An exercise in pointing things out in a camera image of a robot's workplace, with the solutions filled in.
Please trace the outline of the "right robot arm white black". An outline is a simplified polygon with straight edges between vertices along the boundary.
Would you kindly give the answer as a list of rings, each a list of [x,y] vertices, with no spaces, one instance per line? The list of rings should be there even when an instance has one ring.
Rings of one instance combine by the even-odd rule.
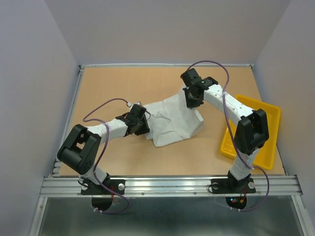
[[[237,192],[249,178],[258,151],[269,139],[267,115],[263,109],[254,110],[228,94],[212,77],[202,79],[194,68],[181,75],[187,107],[197,108],[207,102],[224,113],[227,124],[233,122],[235,134],[230,133],[237,157],[228,173],[227,188]]]

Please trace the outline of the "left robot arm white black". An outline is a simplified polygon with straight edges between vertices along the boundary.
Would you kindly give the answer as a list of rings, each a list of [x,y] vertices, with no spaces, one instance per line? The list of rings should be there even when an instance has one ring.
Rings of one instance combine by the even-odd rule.
[[[107,173],[97,166],[95,159],[99,146],[104,145],[106,149],[112,139],[149,133],[146,112],[142,105],[133,104],[129,112],[109,122],[102,121],[89,127],[75,125],[61,145],[57,158],[79,176],[90,180],[97,193],[106,193],[110,182],[106,179]]]

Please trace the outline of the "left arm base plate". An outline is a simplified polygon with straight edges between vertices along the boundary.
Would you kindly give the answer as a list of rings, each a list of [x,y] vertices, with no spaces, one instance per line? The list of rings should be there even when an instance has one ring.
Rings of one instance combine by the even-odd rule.
[[[78,180],[81,186],[80,194],[83,196],[92,196],[92,207],[96,212],[110,214],[110,207],[114,203],[114,196],[112,192],[104,189],[101,185],[95,184],[87,178],[80,178]],[[125,193],[126,181],[124,179],[112,179],[107,177],[103,184],[120,195]]]

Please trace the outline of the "white long sleeve shirt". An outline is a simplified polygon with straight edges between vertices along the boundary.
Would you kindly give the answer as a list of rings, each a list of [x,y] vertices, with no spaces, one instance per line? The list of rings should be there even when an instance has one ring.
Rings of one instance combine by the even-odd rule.
[[[144,106],[149,112],[150,132],[145,135],[156,147],[190,139],[204,129],[204,119],[197,109],[189,109],[183,88],[167,99]]]

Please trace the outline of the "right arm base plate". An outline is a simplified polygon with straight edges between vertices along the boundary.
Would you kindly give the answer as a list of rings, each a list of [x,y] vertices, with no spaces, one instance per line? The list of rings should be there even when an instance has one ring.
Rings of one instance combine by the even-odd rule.
[[[229,207],[244,210],[247,205],[247,195],[256,193],[252,178],[233,182],[227,178],[214,178],[210,180],[208,192],[215,195],[225,195]]]

